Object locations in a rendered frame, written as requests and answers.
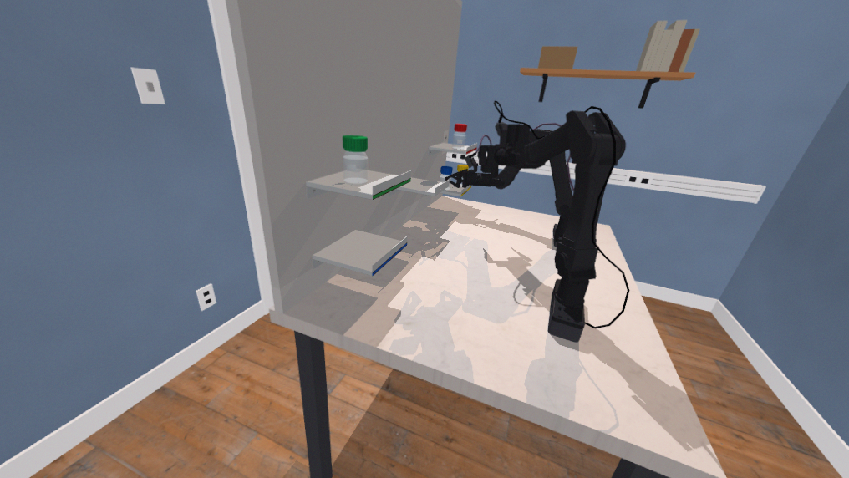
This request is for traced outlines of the grey wall panel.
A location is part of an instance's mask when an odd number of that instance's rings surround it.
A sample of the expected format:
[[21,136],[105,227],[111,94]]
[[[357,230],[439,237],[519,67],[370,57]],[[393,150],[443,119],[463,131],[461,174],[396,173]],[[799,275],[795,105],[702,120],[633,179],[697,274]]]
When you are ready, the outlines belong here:
[[313,255],[352,231],[389,236],[438,200],[307,187],[343,171],[344,135],[368,170],[439,181],[461,0],[226,0],[276,312],[344,268]]

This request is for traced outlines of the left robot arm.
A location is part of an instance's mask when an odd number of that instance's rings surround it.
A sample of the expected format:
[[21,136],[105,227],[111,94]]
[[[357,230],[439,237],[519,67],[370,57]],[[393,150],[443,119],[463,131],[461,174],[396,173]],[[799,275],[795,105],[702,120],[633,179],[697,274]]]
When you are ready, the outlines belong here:
[[564,125],[531,143],[527,125],[508,125],[506,144],[512,148],[503,151],[501,161],[516,169],[537,169],[569,150],[570,142],[572,164],[576,164],[575,187],[567,228],[562,242],[557,242],[555,266],[562,278],[555,282],[552,320],[584,329],[583,299],[589,280],[597,276],[598,249],[592,243],[592,231],[597,243],[597,221],[607,184],[601,197],[600,192],[613,166],[613,138],[602,113],[572,110],[566,118]]

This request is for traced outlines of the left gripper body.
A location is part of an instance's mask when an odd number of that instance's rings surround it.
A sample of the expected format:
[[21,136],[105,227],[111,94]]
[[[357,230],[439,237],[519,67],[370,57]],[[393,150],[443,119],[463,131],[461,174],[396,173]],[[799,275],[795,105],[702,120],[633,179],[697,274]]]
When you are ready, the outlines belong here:
[[501,130],[500,144],[496,145],[482,145],[480,147],[480,159],[486,159],[487,152],[487,160],[486,165],[504,165],[501,161],[501,154],[505,149],[511,148],[506,144],[506,132],[507,132],[508,124],[499,124],[499,128]]

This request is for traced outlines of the clear bottle with green cap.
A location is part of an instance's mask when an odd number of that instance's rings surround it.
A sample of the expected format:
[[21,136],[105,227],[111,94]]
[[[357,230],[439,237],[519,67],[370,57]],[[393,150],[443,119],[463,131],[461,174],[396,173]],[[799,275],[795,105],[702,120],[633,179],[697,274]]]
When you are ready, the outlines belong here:
[[361,186],[368,182],[368,138],[359,135],[344,135],[343,180],[344,183]]

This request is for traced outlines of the clear bottle with yellow cap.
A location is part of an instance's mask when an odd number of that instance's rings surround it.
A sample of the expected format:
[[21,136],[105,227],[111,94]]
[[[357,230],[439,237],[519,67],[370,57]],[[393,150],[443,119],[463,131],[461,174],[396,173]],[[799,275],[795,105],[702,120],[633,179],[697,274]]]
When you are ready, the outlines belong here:
[[[465,170],[465,169],[467,169],[467,170],[469,169],[468,165],[458,165],[458,166],[457,166],[457,170],[458,170],[458,171],[462,171],[462,170]],[[460,183],[460,188],[463,188],[463,187],[462,187],[462,182]]]

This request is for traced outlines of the blue-capped clear bottle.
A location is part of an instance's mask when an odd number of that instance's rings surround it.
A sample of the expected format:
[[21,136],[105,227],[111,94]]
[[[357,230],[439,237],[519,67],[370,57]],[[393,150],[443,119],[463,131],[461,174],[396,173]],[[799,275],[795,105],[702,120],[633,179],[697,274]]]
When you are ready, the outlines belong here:
[[[450,167],[450,166],[441,166],[441,169],[440,169],[440,173],[441,173],[441,175],[440,175],[440,182],[444,183],[444,182],[446,181],[446,180],[445,180],[445,177],[447,177],[447,176],[449,176],[450,174],[452,174],[452,169],[453,169],[453,168],[452,168],[452,167]],[[450,190],[450,183],[449,183],[449,187],[447,187],[446,189],[444,189],[444,191],[449,191],[449,190]]]

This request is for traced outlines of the clear bottle with red cap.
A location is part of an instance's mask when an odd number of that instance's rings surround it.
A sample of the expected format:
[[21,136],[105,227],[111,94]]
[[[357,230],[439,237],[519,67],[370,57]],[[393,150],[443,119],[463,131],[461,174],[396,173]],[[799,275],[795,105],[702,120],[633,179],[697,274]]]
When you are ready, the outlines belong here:
[[453,143],[452,149],[454,150],[463,150],[465,148],[465,132],[467,129],[467,125],[457,125],[455,124],[455,133],[453,135]]

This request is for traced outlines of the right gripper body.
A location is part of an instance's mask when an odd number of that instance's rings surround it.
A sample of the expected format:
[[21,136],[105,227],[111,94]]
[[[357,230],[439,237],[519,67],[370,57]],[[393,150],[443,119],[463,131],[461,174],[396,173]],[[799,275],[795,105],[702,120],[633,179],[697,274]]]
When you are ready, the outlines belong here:
[[464,170],[461,173],[459,173],[459,184],[461,183],[461,178],[464,177],[464,181],[462,183],[462,187],[464,187],[464,188],[466,188],[469,185],[470,186],[480,186],[479,183],[478,183],[479,179],[477,179],[477,177],[480,177],[480,173],[476,173],[478,163],[476,163],[474,157],[470,159],[470,162],[473,165],[474,170],[468,170],[468,171]]

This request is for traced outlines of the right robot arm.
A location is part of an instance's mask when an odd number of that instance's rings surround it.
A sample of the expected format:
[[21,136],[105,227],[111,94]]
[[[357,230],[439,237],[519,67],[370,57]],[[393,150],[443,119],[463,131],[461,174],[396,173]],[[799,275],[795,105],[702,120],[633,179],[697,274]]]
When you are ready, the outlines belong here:
[[[540,129],[534,130],[537,137],[540,138],[549,134],[549,132],[543,131],[544,130]],[[537,141],[539,140],[537,137],[534,136],[531,130],[528,141]],[[486,165],[486,160],[487,159],[485,159],[485,165],[481,166],[481,171],[484,173],[480,173],[480,177],[477,177],[477,179],[479,179],[478,183],[480,186],[496,186],[498,189],[505,189],[510,185],[510,183],[512,183],[520,171],[520,169],[506,166],[505,169],[503,169],[503,171],[501,171],[498,175],[498,165]],[[554,224],[555,242],[562,242],[562,236],[567,228],[573,197],[567,171],[565,151],[552,157],[549,161],[555,187],[555,206],[557,213],[560,215],[558,224]]]

